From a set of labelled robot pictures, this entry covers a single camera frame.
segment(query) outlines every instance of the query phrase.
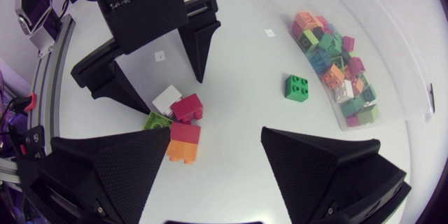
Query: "lime green lego brick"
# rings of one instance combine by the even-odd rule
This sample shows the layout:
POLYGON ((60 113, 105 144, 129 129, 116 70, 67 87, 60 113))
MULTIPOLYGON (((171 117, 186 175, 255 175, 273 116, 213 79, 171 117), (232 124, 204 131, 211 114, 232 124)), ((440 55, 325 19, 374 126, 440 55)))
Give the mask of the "lime green lego brick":
POLYGON ((330 58, 330 61, 339 69, 342 73, 344 73, 344 61, 342 60, 342 57, 333 57, 330 58))
POLYGON ((356 112, 360 111, 364 105, 363 98, 359 95, 353 99, 350 99, 349 101, 346 101, 341 105, 341 111, 342 114, 345 117, 349 117, 356 112))
POLYGON ((310 30, 304 30, 302 35, 300 35, 297 40, 297 44, 300 46, 300 49, 306 54, 309 51, 315 49, 317 44, 319 44, 319 40, 310 30))
POLYGON ((169 127, 173 121, 151 111, 146 119, 143 130, 152 130, 161 127, 169 127))
POLYGON ((363 96, 364 102, 373 102, 377 98, 377 93, 373 89, 372 85, 364 87, 364 90, 361 93, 361 95, 363 96))
POLYGON ((361 74, 359 76, 360 80, 364 83, 364 87, 367 87, 369 85, 369 83, 367 82, 367 79, 365 78, 364 74, 361 74))
POLYGON ((303 102, 308 99, 308 80, 290 75, 286 79, 285 98, 303 102))
POLYGON ((358 120, 362 125, 373 123, 378 118, 379 110, 378 105, 374 104, 361 109, 358 112, 358 120))

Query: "red lego brick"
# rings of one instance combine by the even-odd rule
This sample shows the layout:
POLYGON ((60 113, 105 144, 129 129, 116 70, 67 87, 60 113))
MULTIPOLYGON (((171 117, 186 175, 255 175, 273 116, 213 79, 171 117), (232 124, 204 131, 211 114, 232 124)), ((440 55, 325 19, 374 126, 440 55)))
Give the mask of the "red lego brick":
POLYGON ((199 120, 202 118, 202 103, 196 94, 192 94, 185 99, 175 102, 171 105, 177 120, 182 123, 190 124, 191 119, 199 120))
POLYGON ((355 48, 355 39, 349 36, 344 36, 342 38, 342 48, 349 53, 353 52, 353 49, 355 48))
POLYGON ((194 125, 187 125, 179 122, 171 124, 171 140, 183 141, 186 143, 197 144, 199 142, 199 135, 201 127, 194 125))

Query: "white table surface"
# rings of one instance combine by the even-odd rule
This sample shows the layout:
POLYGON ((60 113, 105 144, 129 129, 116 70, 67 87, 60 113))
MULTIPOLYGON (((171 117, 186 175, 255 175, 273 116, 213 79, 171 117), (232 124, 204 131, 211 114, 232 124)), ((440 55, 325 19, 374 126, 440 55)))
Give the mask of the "white table surface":
MULTIPOLYGON (((343 132, 330 102, 288 28, 297 0, 217 0, 222 26, 213 35, 203 84, 196 81, 177 31, 145 45, 118 63, 150 109, 173 84, 204 105, 193 165, 165 157, 141 223, 262 221, 290 223, 260 142, 263 126, 346 140, 381 140, 380 154, 408 173, 410 150, 404 122, 343 132), (269 38, 265 29, 272 29, 269 38), (155 62, 163 50, 166 60, 155 62), (284 98, 289 74, 309 80, 303 103, 284 98)), ((60 136, 82 139, 141 129, 146 115, 109 98, 91 98, 70 75, 73 66, 111 38, 97 3, 79 0, 69 9, 76 21, 64 66, 60 136)), ((389 219, 398 223, 404 203, 389 219)))

